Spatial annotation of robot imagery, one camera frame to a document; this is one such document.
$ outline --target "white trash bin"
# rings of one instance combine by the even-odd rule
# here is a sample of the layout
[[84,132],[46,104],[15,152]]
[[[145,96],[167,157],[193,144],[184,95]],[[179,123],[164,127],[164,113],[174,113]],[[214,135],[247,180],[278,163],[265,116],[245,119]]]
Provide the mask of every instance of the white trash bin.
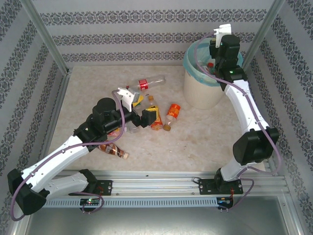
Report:
[[[209,62],[215,65],[215,59],[211,58],[209,50],[211,39],[204,39],[197,49],[197,58],[202,66],[207,65]],[[224,92],[216,80],[196,69],[194,49],[197,42],[194,42],[188,48],[183,60],[183,66],[185,67],[184,97],[195,108],[210,109],[221,100]],[[242,63],[243,57],[239,53],[237,64],[242,66]]]

